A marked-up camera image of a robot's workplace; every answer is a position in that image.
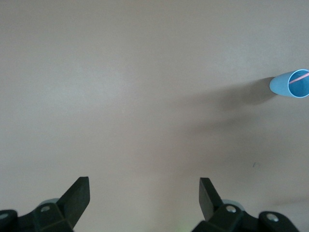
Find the screw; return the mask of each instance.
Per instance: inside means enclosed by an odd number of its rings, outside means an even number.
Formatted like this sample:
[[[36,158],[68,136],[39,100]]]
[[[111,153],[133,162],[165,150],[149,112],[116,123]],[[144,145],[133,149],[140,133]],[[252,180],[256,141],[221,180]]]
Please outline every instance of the screw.
[[[267,214],[266,217],[268,218],[268,220],[271,220],[271,221],[274,221],[274,222],[279,221],[279,218],[274,214]]]
[[[45,211],[48,211],[48,210],[50,210],[50,207],[44,206],[44,207],[42,207],[41,212],[45,212]]]
[[[235,207],[233,207],[233,206],[231,206],[231,205],[227,206],[227,207],[226,207],[226,210],[227,210],[228,212],[230,212],[230,213],[236,213]]]
[[[0,214],[0,220],[5,219],[9,214]]]

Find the cup rim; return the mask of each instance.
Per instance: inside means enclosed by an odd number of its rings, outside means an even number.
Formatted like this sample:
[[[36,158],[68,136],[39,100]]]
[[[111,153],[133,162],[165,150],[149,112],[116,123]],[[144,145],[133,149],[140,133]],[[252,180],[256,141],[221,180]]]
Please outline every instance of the cup rim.
[[[288,90],[289,90],[289,93],[290,93],[293,97],[295,97],[295,98],[305,98],[305,97],[307,97],[307,96],[309,95],[309,93],[308,93],[307,95],[305,95],[305,96],[299,97],[299,96],[294,95],[294,94],[290,91],[290,84],[289,84],[290,79],[291,79],[291,77],[292,77],[295,73],[297,73],[297,72],[299,72],[299,71],[307,71],[307,72],[309,73],[309,70],[307,70],[307,69],[298,69],[298,70],[295,70],[295,71],[290,75],[290,77],[289,77],[289,79],[288,79],[288,83],[287,83],[287,85],[288,85]]]

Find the beige surface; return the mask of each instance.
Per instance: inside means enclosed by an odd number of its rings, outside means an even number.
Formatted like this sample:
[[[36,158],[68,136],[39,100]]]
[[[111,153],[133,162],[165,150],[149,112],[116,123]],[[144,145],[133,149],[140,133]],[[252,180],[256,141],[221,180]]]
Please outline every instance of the beige surface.
[[[77,232],[190,232],[198,179],[309,231],[309,1],[0,0],[0,208],[89,176]]]

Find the blue cup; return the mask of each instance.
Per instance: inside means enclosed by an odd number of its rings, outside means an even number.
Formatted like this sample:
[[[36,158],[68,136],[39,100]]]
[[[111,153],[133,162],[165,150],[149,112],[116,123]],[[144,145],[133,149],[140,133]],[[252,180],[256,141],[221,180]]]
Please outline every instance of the blue cup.
[[[287,97],[304,98],[309,95],[309,77],[305,77],[291,84],[289,82],[307,73],[309,73],[307,69],[299,69],[276,76],[269,84],[270,90]]]

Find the black plastic bracket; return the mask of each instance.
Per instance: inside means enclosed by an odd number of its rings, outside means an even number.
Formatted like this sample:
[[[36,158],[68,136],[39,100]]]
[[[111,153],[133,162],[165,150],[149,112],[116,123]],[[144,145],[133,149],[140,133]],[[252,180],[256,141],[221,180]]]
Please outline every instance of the black plastic bracket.
[[[15,210],[1,210],[0,232],[73,232],[89,202],[89,178],[79,177],[56,203],[40,205],[22,217]]]

